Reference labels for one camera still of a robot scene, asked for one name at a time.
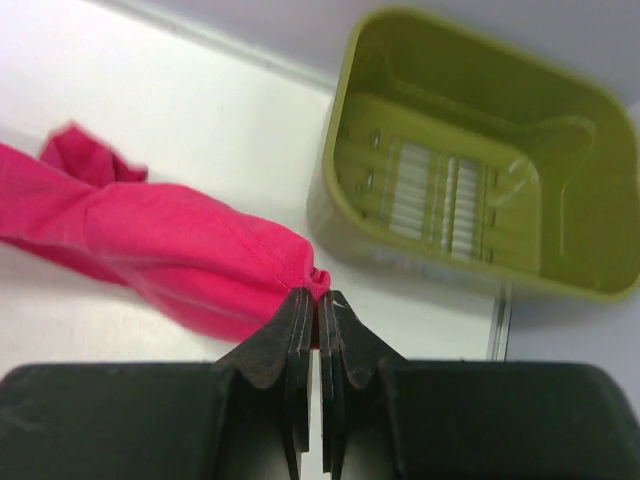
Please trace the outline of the olive green plastic basin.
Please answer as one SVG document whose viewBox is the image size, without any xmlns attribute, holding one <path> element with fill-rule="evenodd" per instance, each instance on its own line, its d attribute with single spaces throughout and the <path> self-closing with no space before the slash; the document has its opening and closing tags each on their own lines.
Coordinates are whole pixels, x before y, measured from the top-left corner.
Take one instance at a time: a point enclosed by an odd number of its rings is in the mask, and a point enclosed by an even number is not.
<svg viewBox="0 0 640 480">
<path fill-rule="evenodd" d="M 388 7 L 350 35 L 307 218 L 349 262 L 615 302 L 639 285 L 639 141 L 593 82 Z"/>
</svg>

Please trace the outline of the pink t shirt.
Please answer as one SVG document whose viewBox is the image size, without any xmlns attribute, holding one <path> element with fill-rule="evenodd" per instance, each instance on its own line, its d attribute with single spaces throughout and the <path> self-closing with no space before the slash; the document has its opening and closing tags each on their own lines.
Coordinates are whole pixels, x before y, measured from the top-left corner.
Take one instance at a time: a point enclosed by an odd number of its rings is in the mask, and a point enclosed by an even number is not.
<svg viewBox="0 0 640 480">
<path fill-rule="evenodd" d="M 330 288 L 311 243 L 192 188 L 152 183 L 76 125 L 1 148 L 3 243 L 125 287 L 184 327 L 241 341 L 297 288 Z"/>
</svg>

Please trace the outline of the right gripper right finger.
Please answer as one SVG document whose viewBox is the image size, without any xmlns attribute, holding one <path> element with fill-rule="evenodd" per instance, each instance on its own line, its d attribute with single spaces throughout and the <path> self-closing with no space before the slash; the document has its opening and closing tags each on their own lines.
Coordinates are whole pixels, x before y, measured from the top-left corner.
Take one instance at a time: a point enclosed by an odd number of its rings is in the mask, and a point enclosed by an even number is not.
<svg viewBox="0 0 640 480">
<path fill-rule="evenodd" d="M 373 333 L 345 296 L 318 303 L 322 458 L 330 475 L 393 475 L 388 395 L 382 366 L 404 358 Z"/>
</svg>

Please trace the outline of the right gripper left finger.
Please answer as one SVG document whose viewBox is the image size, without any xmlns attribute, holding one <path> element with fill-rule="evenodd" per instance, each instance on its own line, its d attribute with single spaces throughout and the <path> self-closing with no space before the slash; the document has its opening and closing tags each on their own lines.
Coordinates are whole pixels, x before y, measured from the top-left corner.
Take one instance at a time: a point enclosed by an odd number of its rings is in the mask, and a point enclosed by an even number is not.
<svg viewBox="0 0 640 480">
<path fill-rule="evenodd" d="M 218 475 L 299 475 L 309 451 L 313 298 L 296 288 L 273 317 L 221 360 L 233 376 Z"/>
</svg>

